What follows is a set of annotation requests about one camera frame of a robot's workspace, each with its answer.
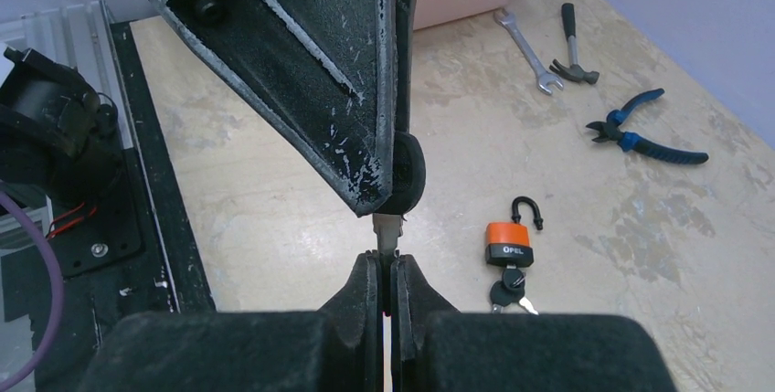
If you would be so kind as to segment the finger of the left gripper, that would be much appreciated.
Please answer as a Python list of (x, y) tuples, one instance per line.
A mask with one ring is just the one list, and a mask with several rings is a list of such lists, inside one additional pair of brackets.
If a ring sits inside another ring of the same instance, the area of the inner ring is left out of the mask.
[(397, 45), (397, 98), (395, 130), (409, 131), (411, 57), (414, 16), (417, 0), (395, 0)]
[(392, 188), (395, 0), (149, 0), (358, 216)]

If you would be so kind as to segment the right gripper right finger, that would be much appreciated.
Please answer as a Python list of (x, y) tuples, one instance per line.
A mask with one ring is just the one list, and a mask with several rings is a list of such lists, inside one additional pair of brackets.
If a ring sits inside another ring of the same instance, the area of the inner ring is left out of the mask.
[(390, 267), (397, 391), (674, 391), (658, 346), (608, 314), (461, 313), (410, 255)]

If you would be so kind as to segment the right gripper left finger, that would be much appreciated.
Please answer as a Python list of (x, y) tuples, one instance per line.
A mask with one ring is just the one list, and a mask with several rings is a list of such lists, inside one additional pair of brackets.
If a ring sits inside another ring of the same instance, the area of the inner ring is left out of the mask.
[(316, 311), (137, 313), (94, 356), (81, 391), (378, 391), (380, 270), (357, 256)]

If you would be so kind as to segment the black-head key pair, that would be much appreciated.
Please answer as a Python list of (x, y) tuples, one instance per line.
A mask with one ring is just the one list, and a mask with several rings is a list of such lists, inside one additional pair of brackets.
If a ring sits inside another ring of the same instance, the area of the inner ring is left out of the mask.
[(501, 279), (490, 288), (489, 300), (492, 313), (502, 313), (511, 304), (517, 304), (526, 312), (539, 315), (533, 303), (526, 297), (526, 275), (516, 267), (503, 269)]

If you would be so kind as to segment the orange black Opel padlock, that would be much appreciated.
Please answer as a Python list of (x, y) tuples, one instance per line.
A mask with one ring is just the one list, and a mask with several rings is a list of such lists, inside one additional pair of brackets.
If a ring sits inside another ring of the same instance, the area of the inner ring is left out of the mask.
[(544, 219), (536, 201), (528, 196), (517, 196), (511, 204), (510, 222), (489, 223), (485, 230), (485, 262), (488, 265), (508, 268), (528, 268), (535, 262), (528, 228), (521, 223), (519, 207), (527, 205), (533, 214), (537, 231), (544, 229)]

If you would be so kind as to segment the silver open-end wrench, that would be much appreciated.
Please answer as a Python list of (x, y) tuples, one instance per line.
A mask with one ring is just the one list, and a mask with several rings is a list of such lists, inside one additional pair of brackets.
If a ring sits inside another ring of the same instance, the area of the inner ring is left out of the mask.
[(500, 26), (509, 32), (513, 41), (522, 51), (528, 65), (536, 76), (537, 88), (549, 96), (554, 93), (554, 88), (563, 90), (564, 84), (562, 79), (557, 74), (547, 70), (539, 60), (537, 54), (519, 30), (515, 15), (505, 8), (499, 8), (494, 12), (494, 19)]

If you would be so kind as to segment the small black-handled hammer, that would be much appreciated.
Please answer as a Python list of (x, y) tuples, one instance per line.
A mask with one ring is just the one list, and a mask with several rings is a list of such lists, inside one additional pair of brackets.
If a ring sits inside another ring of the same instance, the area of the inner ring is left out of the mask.
[(562, 65), (557, 59), (553, 59), (549, 68), (562, 79), (595, 85), (600, 77), (598, 71), (586, 71), (579, 65), (575, 6), (572, 3), (564, 3), (560, 14), (568, 46), (568, 65)]

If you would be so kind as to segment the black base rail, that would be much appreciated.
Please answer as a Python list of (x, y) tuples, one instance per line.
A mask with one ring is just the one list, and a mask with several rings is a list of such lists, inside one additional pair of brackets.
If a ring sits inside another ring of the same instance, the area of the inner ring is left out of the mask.
[(1, 48), (1, 378), (73, 391), (105, 336), (215, 303), (128, 23)]

